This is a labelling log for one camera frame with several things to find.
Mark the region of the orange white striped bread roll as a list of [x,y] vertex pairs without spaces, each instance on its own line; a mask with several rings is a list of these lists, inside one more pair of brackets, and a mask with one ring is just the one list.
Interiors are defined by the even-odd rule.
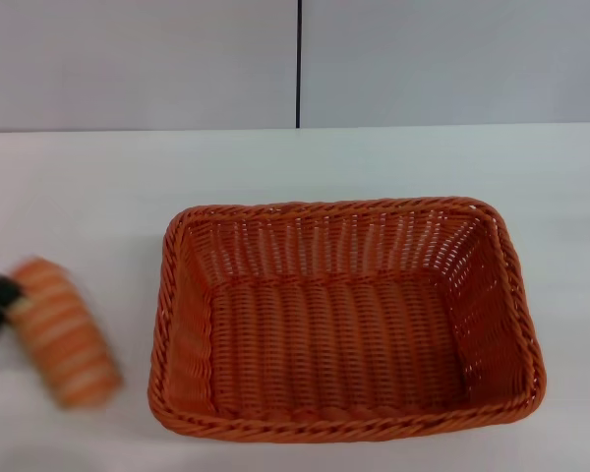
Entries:
[[67,270],[41,258],[9,273],[23,296],[7,318],[25,352],[64,408],[107,403],[122,384],[112,351]]

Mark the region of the orange woven plastic basket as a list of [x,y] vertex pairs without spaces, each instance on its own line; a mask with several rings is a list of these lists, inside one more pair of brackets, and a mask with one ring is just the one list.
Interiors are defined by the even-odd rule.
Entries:
[[147,395],[172,432],[382,442],[512,423],[546,388],[486,203],[195,206],[166,230]]

